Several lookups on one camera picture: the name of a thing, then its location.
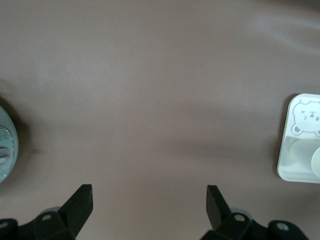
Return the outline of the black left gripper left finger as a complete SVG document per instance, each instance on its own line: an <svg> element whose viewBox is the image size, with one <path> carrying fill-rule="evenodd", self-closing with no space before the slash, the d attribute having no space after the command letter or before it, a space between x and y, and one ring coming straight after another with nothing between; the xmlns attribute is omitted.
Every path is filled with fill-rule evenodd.
<svg viewBox="0 0 320 240"><path fill-rule="evenodd" d="M0 240L77 240L93 211L93 188L81 185L61 206L47 208L30 222L0 219Z"/></svg>

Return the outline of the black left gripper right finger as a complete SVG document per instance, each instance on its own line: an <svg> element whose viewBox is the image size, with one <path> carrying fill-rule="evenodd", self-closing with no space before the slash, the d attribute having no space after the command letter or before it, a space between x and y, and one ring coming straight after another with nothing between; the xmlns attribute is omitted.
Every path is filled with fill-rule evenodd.
<svg viewBox="0 0 320 240"><path fill-rule="evenodd" d="M246 211L230 209L216 185L207 186L206 212L212 229L201 240L304 240L303 231L291 222L273 220L265 227Z"/></svg>

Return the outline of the white tray with bear print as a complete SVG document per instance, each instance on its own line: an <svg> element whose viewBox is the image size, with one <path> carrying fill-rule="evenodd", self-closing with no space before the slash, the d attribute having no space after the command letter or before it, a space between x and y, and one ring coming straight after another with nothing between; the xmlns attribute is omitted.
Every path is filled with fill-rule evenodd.
<svg viewBox="0 0 320 240"><path fill-rule="evenodd" d="M299 94L289 102L277 173L288 182L320 184L320 94Z"/></svg>

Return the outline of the brown table cover mat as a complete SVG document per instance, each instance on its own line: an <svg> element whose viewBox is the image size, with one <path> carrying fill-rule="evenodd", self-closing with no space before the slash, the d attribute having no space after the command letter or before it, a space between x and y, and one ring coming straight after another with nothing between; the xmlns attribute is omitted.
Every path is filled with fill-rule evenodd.
<svg viewBox="0 0 320 240"><path fill-rule="evenodd" d="M78 240L200 240L216 185L320 240L320 184L277 173L301 93L320 94L320 0L0 0L0 106L19 137L0 218L91 184Z"/></svg>

